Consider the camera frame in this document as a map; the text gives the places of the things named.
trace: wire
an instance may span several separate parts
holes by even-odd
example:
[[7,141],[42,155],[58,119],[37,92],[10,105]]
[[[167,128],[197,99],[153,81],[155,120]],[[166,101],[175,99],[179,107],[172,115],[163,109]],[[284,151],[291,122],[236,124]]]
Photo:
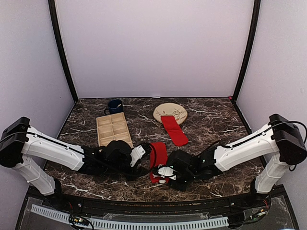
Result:
[[283,124],[288,124],[288,123],[300,124],[300,125],[302,125],[302,126],[304,127],[305,132],[306,132],[305,139],[304,139],[304,144],[305,144],[305,143],[306,143],[306,140],[307,140],[307,127],[306,127],[306,125],[305,125],[304,123],[302,123],[302,122],[299,122],[299,121],[283,121],[283,122],[281,122],[281,123],[275,124],[275,125],[273,125],[273,126],[267,128],[266,130],[264,130],[264,131],[261,132],[261,133],[258,133],[257,135],[254,135],[254,136],[252,136],[252,137],[250,137],[250,138],[248,138],[248,139],[246,139],[246,140],[244,140],[244,141],[241,141],[241,142],[239,142],[239,143],[237,143],[237,144],[235,144],[235,145],[232,145],[232,146],[229,146],[229,145],[221,145],[221,146],[224,147],[224,148],[227,148],[227,149],[230,149],[230,148],[234,148],[234,147],[240,146],[240,145],[242,145],[242,144],[244,144],[244,143],[246,143],[246,142],[248,142],[248,141],[250,141],[250,140],[252,140],[252,139],[255,139],[255,138],[261,136],[263,133],[266,133],[266,132],[268,132],[269,130],[271,130],[271,129],[277,127],[277,126],[280,126],[280,125],[283,125]]
[[296,166],[297,166],[297,164],[292,169],[289,167],[289,171],[293,172],[296,169]]
[[205,148],[204,151],[202,151],[201,153],[199,153],[198,155],[196,155],[197,157],[199,157],[200,155],[202,155],[203,152],[207,151],[208,149],[210,149],[212,146],[214,146],[215,144],[219,143],[221,140],[216,140],[215,142],[213,142],[211,145],[209,145],[207,148]]
[[[49,139],[49,138],[47,138],[47,137],[44,137],[44,136],[42,136],[42,135],[40,135],[40,134],[33,133],[33,132],[27,132],[27,131],[12,133],[12,134],[6,136],[5,138],[3,138],[2,140],[0,140],[0,143],[3,142],[3,141],[5,141],[5,140],[7,140],[7,139],[9,139],[10,137],[12,137],[12,136],[14,136],[14,135],[16,135],[16,134],[20,134],[20,133],[26,133],[26,134],[30,134],[30,135],[33,135],[33,136],[36,135],[36,136],[38,136],[38,137],[40,137],[40,138],[42,138],[42,139],[45,139],[45,140],[47,140],[47,141],[50,141],[50,142],[53,142],[53,143],[55,143],[55,144],[61,145],[61,146],[65,147],[65,148],[68,147],[70,150],[75,151],[75,152],[77,152],[77,153],[79,153],[79,154],[84,155],[83,152],[80,152],[80,151],[78,151],[78,150],[76,150],[76,149],[74,149],[74,148],[71,148],[71,147],[69,147],[69,146],[67,146],[67,145],[65,145],[65,144],[62,144],[62,143],[60,143],[60,142],[51,140],[51,139]],[[154,164],[153,164],[153,166],[152,166],[148,171],[146,171],[145,173],[139,174],[139,175],[135,175],[135,174],[130,174],[130,173],[122,172],[122,171],[118,170],[117,168],[115,168],[115,167],[113,167],[113,166],[111,166],[111,165],[109,165],[109,164],[107,164],[107,163],[104,163],[103,161],[100,161],[100,160],[96,159],[95,157],[93,157],[93,156],[90,155],[90,154],[89,154],[89,155],[86,155],[86,156],[89,157],[89,158],[91,158],[92,160],[96,161],[97,163],[99,163],[99,164],[101,164],[101,165],[103,165],[103,166],[105,166],[105,167],[108,167],[108,168],[110,168],[110,169],[112,169],[112,170],[114,170],[114,171],[116,171],[116,172],[118,172],[118,173],[121,173],[121,174],[123,174],[123,175],[125,175],[125,176],[141,177],[141,176],[145,176],[145,175],[147,175],[148,173],[150,173],[150,172],[153,170],[153,168],[154,168],[154,166],[155,166],[155,164],[156,164],[156,161],[157,161],[157,152],[156,152],[154,146],[153,146],[151,143],[149,143],[149,145],[150,145],[150,147],[152,148],[152,150],[153,150],[153,152],[154,152]]]
[[[269,198],[270,200],[270,204],[268,205],[266,199]],[[244,225],[244,224],[254,224],[254,223],[257,223],[258,221],[262,220],[269,212],[270,208],[271,208],[271,205],[272,205],[272,198],[271,198],[271,195],[268,195],[264,200],[263,200],[263,203],[265,204],[265,207],[266,207],[266,214],[263,214],[262,216],[259,216],[259,217],[256,217],[256,218],[252,218],[252,219],[245,219],[243,221],[240,221],[240,222],[236,222],[236,223],[232,223],[232,222],[229,222],[229,225]]]
[[0,143],[4,142],[6,139],[9,139],[10,137],[14,136],[15,134],[20,134],[20,133],[28,133],[28,132],[24,131],[24,132],[16,132],[16,133],[9,134],[6,137],[4,137],[3,139],[1,139]]
[[244,207],[244,206],[239,206],[239,205],[231,205],[231,207],[234,207],[234,208],[239,208],[239,209],[250,209],[250,208],[253,208],[255,206],[255,204],[251,205],[251,206],[247,206],[247,207]]
[[[48,201],[47,198],[45,198],[45,201],[46,201],[52,208],[54,208],[56,211],[58,211],[58,212],[65,212],[65,213],[66,213],[66,211],[64,211],[64,210],[62,210],[62,209],[59,209],[59,208],[56,208],[56,207],[54,207],[52,204],[50,204],[50,202]],[[69,211],[70,216],[72,216],[72,217],[78,217],[78,218],[84,219],[85,222],[87,222],[89,225],[91,225],[92,230],[94,230],[94,226],[93,226],[93,224],[91,223],[90,220],[88,220],[88,219],[85,218],[85,217],[79,216],[79,215],[77,215],[77,214],[73,214],[73,207],[72,207],[71,203],[68,202],[67,204],[70,205],[70,211]],[[71,226],[70,224],[72,224],[72,225],[75,227],[74,229],[80,229],[80,228],[81,228],[81,227],[75,225],[73,222],[72,222],[72,223],[69,222],[69,226]]]

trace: round plate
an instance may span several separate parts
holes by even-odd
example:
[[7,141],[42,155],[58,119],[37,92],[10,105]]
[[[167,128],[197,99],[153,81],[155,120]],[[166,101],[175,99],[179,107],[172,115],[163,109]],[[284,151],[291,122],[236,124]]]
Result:
[[161,116],[174,116],[180,125],[187,119],[188,112],[179,104],[165,103],[154,109],[153,116],[160,123],[162,123]]

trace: wooden compartment tray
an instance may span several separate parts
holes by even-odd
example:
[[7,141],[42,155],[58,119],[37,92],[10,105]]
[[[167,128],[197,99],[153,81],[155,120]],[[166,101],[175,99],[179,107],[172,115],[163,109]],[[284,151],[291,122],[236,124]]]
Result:
[[106,146],[113,140],[123,140],[133,148],[124,113],[98,117],[96,121],[99,146]]

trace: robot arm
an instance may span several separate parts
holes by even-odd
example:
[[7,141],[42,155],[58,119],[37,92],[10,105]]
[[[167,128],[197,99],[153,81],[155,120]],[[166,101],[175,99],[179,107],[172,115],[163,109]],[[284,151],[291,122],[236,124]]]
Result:
[[[71,145],[39,132],[29,126],[29,122],[28,118],[22,117],[4,130],[0,141],[0,164],[18,171],[45,196],[60,191],[60,183],[48,176],[31,156],[85,174],[99,175],[110,168],[123,173],[128,180],[144,175],[144,168],[138,168],[138,165],[140,159],[152,151],[149,144],[134,149],[124,141],[112,141],[108,146],[94,149]],[[189,181],[208,180],[266,154],[273,157],[253,182],[253,193],[267,194],[291,165],[305,160],[307,151],[298,127],[279,115],[272,115],[270,123],[231,144],[206,149],[198,156],[176,150],[169,155],[166,165],[154,169],[154,174],[170,178],[170,187],[184,191]]]
[[307,157],[298,127],[277,114],[270,116],[270,122],[255,133],[227,145],[206,149],[198,156],[176,150],[170,154],[166,165],[155,168],[154,174],[170,178],[171,187],[184,191],[189,181],[208,180],[267,154],[272,158],[252,182],[251,189],[255,189],[252,193],[267,194],[291,165]]
[[99,148],[72,145],[39,132],[29,122],[22,117],[4,130],[0,140],[0,164],[18,171],[45,196],[60,192],[60,183],[47,175],[32,156],[91,175],[100,175],[110,168],[133,180],[144,171],[143,167],[138,167],[141,158],[152,150],[148,143],[131,149],[124,141],[112,141]]

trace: red towel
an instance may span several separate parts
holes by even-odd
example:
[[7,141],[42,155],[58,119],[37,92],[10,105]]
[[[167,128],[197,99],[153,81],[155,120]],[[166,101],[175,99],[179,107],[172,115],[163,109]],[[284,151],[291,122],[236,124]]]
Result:
[[[166,145],[163,142],[155,142],[155,143],[151,143],[154,148],[155,151],[157,153],[156,156],[156,162],[155,162],[155,166],[159,165],[159,164],[166,164],[167,161],[167,151],[166,151]],[[154,164],[154,151],[152,150],[152,152],[150,153],[150,167],[152,167],[152,165]],[[165,180],[166,182],[168,182],[168,178],[162,178],[162,177],[155,177],[153,176],[153,172],[150,172],[149,174],[149,178],[152,181],[152,183],[158,183],[160,180]]]
[[169,137],[176,146],[183,146],[188,143],[188,138],[182,132],[174,116],[161,116],[161,120]]

